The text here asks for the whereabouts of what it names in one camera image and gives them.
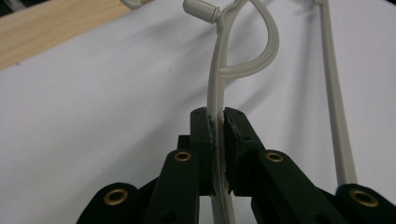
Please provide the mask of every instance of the wooden surface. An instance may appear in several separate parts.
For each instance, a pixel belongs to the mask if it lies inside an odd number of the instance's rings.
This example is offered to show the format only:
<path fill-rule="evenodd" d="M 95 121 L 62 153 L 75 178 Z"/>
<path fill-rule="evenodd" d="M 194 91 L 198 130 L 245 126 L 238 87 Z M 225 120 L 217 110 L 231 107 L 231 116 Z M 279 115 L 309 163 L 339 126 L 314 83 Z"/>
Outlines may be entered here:
<path fill-rule="evenodd" d="M 119 0 L 52 0 L 5 16 L 0 70 L 130 11 Z"/>

